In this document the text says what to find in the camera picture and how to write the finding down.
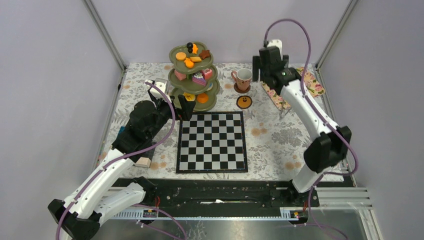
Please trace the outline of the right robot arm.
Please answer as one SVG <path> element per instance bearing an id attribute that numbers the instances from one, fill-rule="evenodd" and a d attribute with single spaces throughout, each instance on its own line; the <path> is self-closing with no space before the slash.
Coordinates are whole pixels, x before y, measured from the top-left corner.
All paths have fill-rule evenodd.
<path id="1" fill-rule="evenodd" d="M 300 172 L 292 179 L 287 201 L 301 205 L 317 179 L 346 158 L 347 143 L 352 132 L 332 120 L 312 97 L 295 68 L 288 66 L 288 56 L 281 56 L 277 46 L 263 47 L 252 58 L 253 81 L 262 81 L 275 90 L 297 114 L 306 127 L 311 144 L 303 154 L 305 161 Z"/>

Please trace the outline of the blue frosted donut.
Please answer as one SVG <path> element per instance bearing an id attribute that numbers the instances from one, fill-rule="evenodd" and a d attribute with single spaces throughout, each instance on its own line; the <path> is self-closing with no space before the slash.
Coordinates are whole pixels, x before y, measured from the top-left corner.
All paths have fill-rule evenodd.
<path id="1" fill-rule="evenodd" d="M 208 86 L 208 88 L 206 89 L 207 91 L 210 91 L 212 88 L 213 88 L 213 83 L 211 82 L 210 84 L 209 84 L 209 86 Z"/>

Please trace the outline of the orange fish cookie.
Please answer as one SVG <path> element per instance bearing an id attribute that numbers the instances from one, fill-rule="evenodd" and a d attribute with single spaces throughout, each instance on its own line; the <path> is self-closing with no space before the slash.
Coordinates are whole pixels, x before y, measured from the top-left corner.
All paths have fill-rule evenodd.
<path id="1" fill-rule="evenodd" d="M 194 67 L 194 62 L 192 62 L 192 60 L 188 57 L 186 57 L 183 62 L 188 69 L 192 69 Z"/>
<path id="2" fill-rule="evenodd" d="M 195 43 L 192 44 L 192 53 L 195 55 L 198 53 L 198 47 Z"/>

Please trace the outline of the large pink mug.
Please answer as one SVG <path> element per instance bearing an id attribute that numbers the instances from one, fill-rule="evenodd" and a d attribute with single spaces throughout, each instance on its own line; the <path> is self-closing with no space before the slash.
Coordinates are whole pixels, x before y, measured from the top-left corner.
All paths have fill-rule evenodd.
<path id="1" fill-rule="evenodd" d="M 245 90 L 248 86 L 251 86 L 252 82 L 252 71 L 247 68 L 241 68 L 239 70 L 233 70 L 231 77 L 234 80 L 234 84 L 237 84 L 239 89 Z"/>

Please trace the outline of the square orange cracker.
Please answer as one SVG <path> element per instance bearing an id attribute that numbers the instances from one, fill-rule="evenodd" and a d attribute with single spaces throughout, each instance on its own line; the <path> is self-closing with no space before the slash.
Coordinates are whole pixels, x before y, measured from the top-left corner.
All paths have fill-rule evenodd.
<path id="1" fill-rule="evenodd" d="M 192 56 L 189 58 L 193 63 L 199 63 L 202 61 L 202 58 L 199 56 Z"/>

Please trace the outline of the green three-tier dessert stand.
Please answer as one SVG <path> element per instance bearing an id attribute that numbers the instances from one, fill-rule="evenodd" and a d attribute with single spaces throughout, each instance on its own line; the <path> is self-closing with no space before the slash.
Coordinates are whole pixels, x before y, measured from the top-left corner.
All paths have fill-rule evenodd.
<path id="1" fill-rule="evenodd" d="M 211 110 L 217 102 L 220 83 L 209 48 L 202 42 L 192 41 L 174 47 L 168 57 L 173 64 L 168 81 L 173 86 L 170 95 L 175 97 L 175 106 L 181 107 L 178 96 L 182 95 L 195 103 L 194 111 Z"/>

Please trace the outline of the round orange biscuit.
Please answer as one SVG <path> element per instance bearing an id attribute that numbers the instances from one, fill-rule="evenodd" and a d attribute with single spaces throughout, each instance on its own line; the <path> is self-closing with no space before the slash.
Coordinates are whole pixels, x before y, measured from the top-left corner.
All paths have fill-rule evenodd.
<path id="1" fill-rule="evenodd" d="M 184 61 L 186 58 L 187 58 L 187 55 L 186 55 L 186 53 L 184 53 L 184 52 L 177 52 L 176 54 L 175 54 L 175 58 L 178 60 L 178 61 Z"/>

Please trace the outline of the purple cake slice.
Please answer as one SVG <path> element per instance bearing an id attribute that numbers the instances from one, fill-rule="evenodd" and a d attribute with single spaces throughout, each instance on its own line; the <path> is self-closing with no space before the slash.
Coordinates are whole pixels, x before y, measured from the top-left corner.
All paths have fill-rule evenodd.
<path id="1" fill-rule="evenodd" d="M 192 75 L 192 82 L 201 86 L 207 85 L 207 81 L 203 78 L 201 72 L 197 72 Z"/>

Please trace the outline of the yellow frosted donut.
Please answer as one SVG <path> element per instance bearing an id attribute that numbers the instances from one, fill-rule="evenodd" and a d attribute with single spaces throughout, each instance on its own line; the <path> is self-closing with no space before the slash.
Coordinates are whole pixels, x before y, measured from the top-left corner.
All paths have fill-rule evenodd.
<path id="1" fill-rule="evenodd" d="M 183 96 L 189 102 L 194 102 L 196 100 L 196 95 L 195 94 L 184 92 L 183 93 Z"/>

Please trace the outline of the floral serving tray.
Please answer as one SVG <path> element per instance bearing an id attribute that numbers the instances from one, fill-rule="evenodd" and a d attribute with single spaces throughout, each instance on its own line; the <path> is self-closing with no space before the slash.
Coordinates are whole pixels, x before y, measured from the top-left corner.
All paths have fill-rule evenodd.
<path id="1" fill-rule="evenodd" d="M 304 83 L 309 93 L 315 98 L 326 93 L 324 87 L 318 82 L 316 76 L 311 70 L 307 70 L 304 76 Z M 266 83 L 262 83 L 262 88 L 265 90 L 271 101 L 278 110 L 290 109 L 291 105 L 279 96 L 275 90 L 270 89 Z"/>

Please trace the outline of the brown star cookie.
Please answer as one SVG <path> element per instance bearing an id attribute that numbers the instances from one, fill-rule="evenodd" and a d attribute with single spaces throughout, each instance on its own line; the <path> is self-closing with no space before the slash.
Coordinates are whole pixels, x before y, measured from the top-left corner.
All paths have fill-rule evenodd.
<path id="1" fill-rule="evenodd" d="M 211 57 L 211 53 L 209 49 L 204 49 L 201 51 L 201 53 L 198 55 L 202 60 L 205 60 L 206 58 Z"/>

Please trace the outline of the pink swirl roll cake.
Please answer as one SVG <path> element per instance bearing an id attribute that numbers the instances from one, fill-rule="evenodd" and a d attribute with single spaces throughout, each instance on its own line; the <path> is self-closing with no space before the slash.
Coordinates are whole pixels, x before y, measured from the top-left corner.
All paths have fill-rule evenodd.
<path id="1" fill-rule="evenodd" d="M 178 79 L 179 81 L 182 81 L 182 80 L 184 80 L 184 79 L 186 79 L 186 78 L 187 78 L 187 75 L 186 75 L 186 74 L 181 73 L 181 72 L 179 72 L 179 71 L 177 71 L 177 70 L 174 70 L 174 75 L 177 77 L 177 79 Z"/>

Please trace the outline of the orange round pastry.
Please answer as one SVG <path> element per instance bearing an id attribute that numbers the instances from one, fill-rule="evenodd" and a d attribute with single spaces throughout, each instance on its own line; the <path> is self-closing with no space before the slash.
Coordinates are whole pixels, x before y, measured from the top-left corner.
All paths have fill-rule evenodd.
<path id="1" fill-rule="evenodd" d="M 201 104 L 205 104 L 209 101 L 209 96 L 206 93 L 200 93 L 197 95 L 196 100 Z"/>

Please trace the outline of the orange smiley face coaster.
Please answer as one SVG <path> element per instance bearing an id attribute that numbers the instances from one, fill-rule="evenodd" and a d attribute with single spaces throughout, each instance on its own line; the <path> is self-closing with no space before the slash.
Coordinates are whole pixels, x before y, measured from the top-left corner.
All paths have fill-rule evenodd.
<path id="1" fill-rule="evenodd" d="M 242 95 L 237 98 L 236 106 L 240 109 L 248 109 L 253 104 L 253 100 L 248 95 Z"/>

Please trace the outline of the pink cake slice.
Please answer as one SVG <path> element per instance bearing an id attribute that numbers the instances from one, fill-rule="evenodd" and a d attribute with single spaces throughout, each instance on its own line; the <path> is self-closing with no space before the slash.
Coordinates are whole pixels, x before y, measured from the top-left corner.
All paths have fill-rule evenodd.
<path id="1" fill-rule="evenodd" d="M 211 68 L 205 68 L 201 71 L 201 74 L 203 78 L 208 81 L 214 75 L 214 72 Z"/>

